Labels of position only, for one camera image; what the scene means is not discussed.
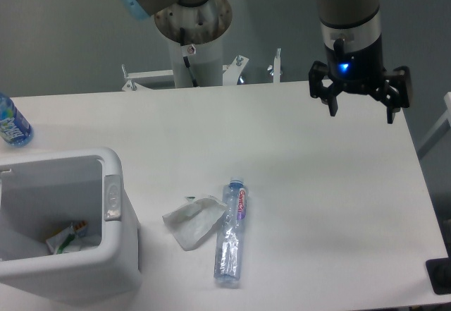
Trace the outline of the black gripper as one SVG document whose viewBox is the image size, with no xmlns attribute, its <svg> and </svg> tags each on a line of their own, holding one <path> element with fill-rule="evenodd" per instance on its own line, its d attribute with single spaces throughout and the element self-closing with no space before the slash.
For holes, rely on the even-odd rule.
<svg viewBox="0 0 451 311">
<path fill-rule="evenodd" d="M 320 99 L 328 107 L 329 114 L 335 116 L 338 111 L 337 95 L 334 83 L 328 87 L 323 79 L 328 77 L 339 84 L 349 83 L 356 87 L 367 85 L 369 95 L 386 107 L 387 123 L 393 123 L 395 114 L 410 107 L 410 69 L 400 66 L 387 71 L 383 66 L 382 37 L 358 51 L 345 53 L 337 59 L 335 52 L 326 47 L 328 65 L 315 61 L 309 73 L 309 94 Z"/>
</svg>

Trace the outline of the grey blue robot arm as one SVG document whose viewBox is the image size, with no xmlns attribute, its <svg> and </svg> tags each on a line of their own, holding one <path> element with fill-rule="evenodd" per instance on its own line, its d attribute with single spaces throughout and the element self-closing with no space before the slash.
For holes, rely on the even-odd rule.
<svg viewBox="0 0 451 311">
<path fill-rule="evenodd" d="M 224 36 L 232 11 L 227 0 L 121 0 L 137 19 L 153 18 L 159 32 L 175 45 L 172 69 L 176 87 L 223 84 L 222 59 L 203 48 Z M 379 0 L 316 0 L 326 62 L 315 61 L 308 74 L 309 93 L 331 116 L 341 93 L 368 95 L 386 107 L 387 122 L 409 107 L 412 81 L 408 67 L 383 65 Z"/>
</svg>

